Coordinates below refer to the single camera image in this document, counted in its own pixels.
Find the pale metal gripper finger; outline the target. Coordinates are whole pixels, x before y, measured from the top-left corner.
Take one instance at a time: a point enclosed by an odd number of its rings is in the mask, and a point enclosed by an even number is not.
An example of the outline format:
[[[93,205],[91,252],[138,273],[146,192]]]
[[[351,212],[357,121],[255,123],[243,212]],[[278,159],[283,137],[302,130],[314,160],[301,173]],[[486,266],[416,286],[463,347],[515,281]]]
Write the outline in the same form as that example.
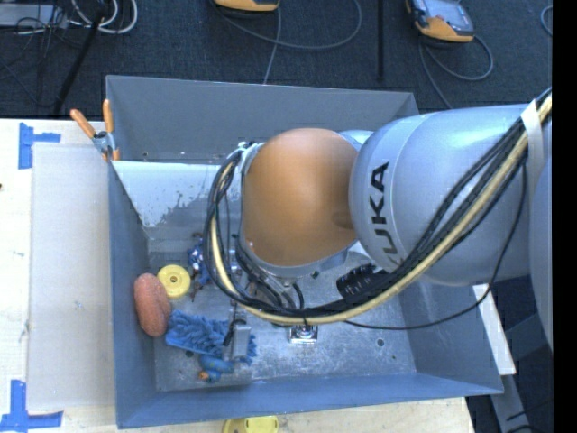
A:
[[[318,326],[299,325],[288,330],[288,342],[292,345],[312,345],[318,339]]]
[[[251,348],[252,327],[234,323],[224,340],[224,359],[228,361],[248,361]]]

